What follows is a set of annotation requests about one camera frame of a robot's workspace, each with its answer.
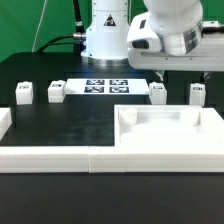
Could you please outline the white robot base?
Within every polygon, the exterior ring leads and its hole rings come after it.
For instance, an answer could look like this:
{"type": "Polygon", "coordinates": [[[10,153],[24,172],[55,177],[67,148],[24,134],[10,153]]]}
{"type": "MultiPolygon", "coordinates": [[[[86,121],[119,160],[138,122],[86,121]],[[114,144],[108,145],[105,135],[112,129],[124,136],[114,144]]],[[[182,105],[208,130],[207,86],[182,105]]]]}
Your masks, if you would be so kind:
{"type": "Polygon", "coordinates": [[[92,0],[92,22],[86,30],[84,63],[122,66],[128,63],[129,0],[92,0]]]}

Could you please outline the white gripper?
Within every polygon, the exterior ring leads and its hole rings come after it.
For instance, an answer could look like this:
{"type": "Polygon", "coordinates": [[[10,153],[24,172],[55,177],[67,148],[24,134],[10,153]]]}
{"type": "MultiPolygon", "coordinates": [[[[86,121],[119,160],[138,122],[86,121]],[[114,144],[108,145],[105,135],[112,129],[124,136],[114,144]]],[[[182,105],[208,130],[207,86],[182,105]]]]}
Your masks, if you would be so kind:
{"type": "Polygon", "coordinates": [[[135,69],[224,71],[224,24],[203,23],[200,44],[184,56],[158,52],[155,34],[146,19],[134,19],[127,37],[129,64],[135,69]]]}

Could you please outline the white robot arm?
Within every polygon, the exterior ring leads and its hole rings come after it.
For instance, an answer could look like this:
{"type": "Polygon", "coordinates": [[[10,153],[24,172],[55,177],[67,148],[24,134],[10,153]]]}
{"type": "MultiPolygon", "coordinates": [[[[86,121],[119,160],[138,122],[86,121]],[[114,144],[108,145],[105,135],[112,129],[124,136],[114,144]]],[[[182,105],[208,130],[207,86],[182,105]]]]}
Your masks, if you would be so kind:
{"type": "Polygon", "coordinates": [[[128,31],[135,69],[224,71],[224,25],[205,21],[200,0],[143,0],[128,31]]]}

